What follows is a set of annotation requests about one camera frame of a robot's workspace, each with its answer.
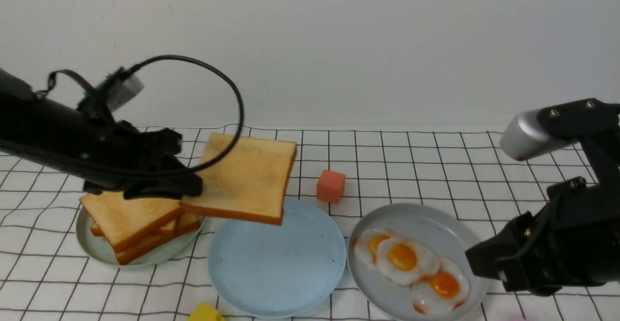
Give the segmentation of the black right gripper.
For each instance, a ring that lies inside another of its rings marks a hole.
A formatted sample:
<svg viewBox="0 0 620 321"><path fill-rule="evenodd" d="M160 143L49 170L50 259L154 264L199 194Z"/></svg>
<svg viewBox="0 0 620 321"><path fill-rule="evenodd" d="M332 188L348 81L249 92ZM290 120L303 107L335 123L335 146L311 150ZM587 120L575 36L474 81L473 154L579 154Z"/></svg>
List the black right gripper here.
<svg viewBox="0 0 620 321"><path fill-rule="evenodd" d="M619 215L598 219L552 200L536 215L510 220L465 257L474 275L498 280L508 292L550 296L600 287L619 280Z"/></svg>

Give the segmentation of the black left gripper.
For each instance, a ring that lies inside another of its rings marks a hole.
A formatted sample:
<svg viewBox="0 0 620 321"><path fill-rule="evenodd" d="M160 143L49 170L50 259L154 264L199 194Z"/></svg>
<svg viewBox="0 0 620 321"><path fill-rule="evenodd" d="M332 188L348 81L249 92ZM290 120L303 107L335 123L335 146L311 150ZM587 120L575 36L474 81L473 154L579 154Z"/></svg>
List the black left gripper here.
<svg viewBox="0 0 620 321"><path fill-rule="evenodd" d="M101 195L120 192L124 199L181 199L201 195L203 182L176 157L183 136L172 129L141 132L127 121L119 121L113 133L98 136L90 161L121 169L121 176L90 174L84 191Z"/></svg>

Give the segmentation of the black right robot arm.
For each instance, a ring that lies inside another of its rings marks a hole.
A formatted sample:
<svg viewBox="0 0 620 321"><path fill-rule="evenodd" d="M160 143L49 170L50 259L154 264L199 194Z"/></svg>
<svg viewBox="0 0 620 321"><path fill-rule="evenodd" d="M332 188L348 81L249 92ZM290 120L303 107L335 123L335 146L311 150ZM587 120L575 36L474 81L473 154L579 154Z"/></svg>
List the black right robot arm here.
<svg viewBox="0 0 620 321"><path fill-rule="evenodd" d="M477 277L507 292L550 296L564 287L600 287L620 276L619 105L589 98L518 114L500 139L516 161L580 144L597 184L576 176L551 185L536 214L509 220L467 249Z"/></svg>

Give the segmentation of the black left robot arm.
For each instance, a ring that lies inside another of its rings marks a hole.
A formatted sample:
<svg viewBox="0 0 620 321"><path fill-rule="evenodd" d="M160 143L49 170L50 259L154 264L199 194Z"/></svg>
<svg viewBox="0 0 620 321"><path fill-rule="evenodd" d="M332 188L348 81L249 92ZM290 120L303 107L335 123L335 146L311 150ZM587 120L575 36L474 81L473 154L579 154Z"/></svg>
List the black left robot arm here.
<svg viewBox="0 0 620 321"><path fill-rule="evenodd" d="M183 138L171 129L105 122L88 98L73 109L4 70L0 106L1 151L83 179L86 193L181 199L203 191L199 175L177 159Z"/></svg>

